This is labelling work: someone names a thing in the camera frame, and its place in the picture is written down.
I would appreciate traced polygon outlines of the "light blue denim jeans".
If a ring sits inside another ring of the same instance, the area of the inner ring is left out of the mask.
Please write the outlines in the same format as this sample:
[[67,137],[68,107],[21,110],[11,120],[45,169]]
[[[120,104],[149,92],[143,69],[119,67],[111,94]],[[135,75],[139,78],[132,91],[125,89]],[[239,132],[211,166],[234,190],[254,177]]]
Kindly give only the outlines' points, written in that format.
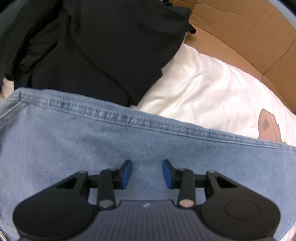
[[215,170],[272,200],[281,240],[295,224],[295,147],[202,128],[86,96],[19,88],[1,104],[1,231],[22,200],[81,170],[91,175],[133,163],[116,199],[176,199],[162,161],[196,173]]

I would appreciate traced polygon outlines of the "flattened brown cardboard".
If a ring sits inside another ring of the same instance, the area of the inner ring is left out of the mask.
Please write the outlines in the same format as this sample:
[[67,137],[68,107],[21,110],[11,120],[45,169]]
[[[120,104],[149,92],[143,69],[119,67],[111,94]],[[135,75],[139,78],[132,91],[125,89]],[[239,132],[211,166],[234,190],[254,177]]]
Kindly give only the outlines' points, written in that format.
[[295,27],[270,1],[172,1],[197,32],[185,43],[265,84],[295,112]]

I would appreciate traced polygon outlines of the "cream bear print bedsheet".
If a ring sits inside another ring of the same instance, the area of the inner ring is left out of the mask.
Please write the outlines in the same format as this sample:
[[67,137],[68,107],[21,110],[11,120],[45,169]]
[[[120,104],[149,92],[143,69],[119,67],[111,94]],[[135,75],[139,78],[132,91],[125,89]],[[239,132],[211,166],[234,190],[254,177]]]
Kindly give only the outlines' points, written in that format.
[[[295,147],[295,115],[240,69],[182,45],[131,109],[202,128]],[[295,224],[281,240],[295,238]]]

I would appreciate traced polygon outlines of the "black garment pile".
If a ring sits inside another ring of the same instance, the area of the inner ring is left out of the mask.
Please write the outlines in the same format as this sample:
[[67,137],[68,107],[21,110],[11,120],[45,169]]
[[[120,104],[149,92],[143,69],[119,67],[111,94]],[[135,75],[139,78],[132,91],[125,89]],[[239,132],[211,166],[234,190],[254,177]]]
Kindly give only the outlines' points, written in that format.
[[191,10],[168,1],[7,1],[1,79],[137,105],[162,77]]

